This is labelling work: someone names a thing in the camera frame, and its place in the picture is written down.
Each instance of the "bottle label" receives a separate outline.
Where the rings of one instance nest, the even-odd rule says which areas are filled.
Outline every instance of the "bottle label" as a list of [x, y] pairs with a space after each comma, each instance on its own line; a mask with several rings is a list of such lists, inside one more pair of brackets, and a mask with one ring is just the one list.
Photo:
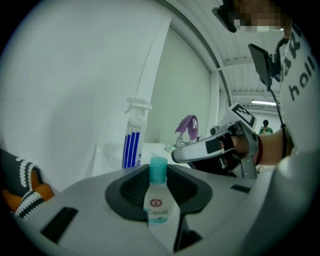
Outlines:
[[148, 213], [148, 223], [165, 223], [168, 220], [169, 207], [157, 209], [163, 205], [163, 201], [156, 198], [150, 200], [149, 204], [152, 208], [144, 208]]

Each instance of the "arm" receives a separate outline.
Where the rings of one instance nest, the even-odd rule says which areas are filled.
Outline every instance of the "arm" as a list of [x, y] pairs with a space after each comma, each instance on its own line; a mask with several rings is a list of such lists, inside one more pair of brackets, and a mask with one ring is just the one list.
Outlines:
[[[291, 150], [294, 145], [291, 139], [290, 134], [288, 133], [287, 128], [286, 131], [286, 156], [289, 156]], [[231, 137], [233, 141], [234, 147], [237, 149], [240, 155], [245, 155], [248, 152], [248, 146], [246, 141], [241, 136], [233, 136]], [[260, 165], [265, 166], [275, 166], [282, 159], [282, 150], [283, 150], [283, 132], [282, 129], [278, 130], [272, 134], [260, 135], [262, 145], [263, 145], [263, 154], [262, 159], [260, 161]], [[258, 158], [258, 150], [253, 156], [254, 162], [257, 161]]]
[[[291, 136], [286, 132], [286, 156], [289, 156], [294, 145]], [[260, 136], [263, 145], [263, 154], [260, 164], [265, 166], [275, 166], [282, 159], [283, 150], [283, 131], [278, 130], [272, 134], [266, 134]]]

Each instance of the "white cloth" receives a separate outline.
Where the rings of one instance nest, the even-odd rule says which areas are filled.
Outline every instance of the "white cloth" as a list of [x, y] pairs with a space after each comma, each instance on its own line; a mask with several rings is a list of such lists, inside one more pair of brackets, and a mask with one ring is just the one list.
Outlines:
[[290, 40], [280, 48], [282, 118], [296, 150], [320, 147], [320, 70], [300, 29], [292, 25]]

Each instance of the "spray bottle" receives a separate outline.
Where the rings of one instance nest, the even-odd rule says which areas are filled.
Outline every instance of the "spray bottle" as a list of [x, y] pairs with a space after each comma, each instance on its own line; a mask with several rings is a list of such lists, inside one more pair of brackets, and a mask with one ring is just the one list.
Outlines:
[[147, 114], [152, 110], [151, 105], [144, 99], [129, 97], [127, 102], [130, 105], [124, 113], [131, 110], [132, 113], [126, 126], [122, 169], [140, 165], [147, 129]]

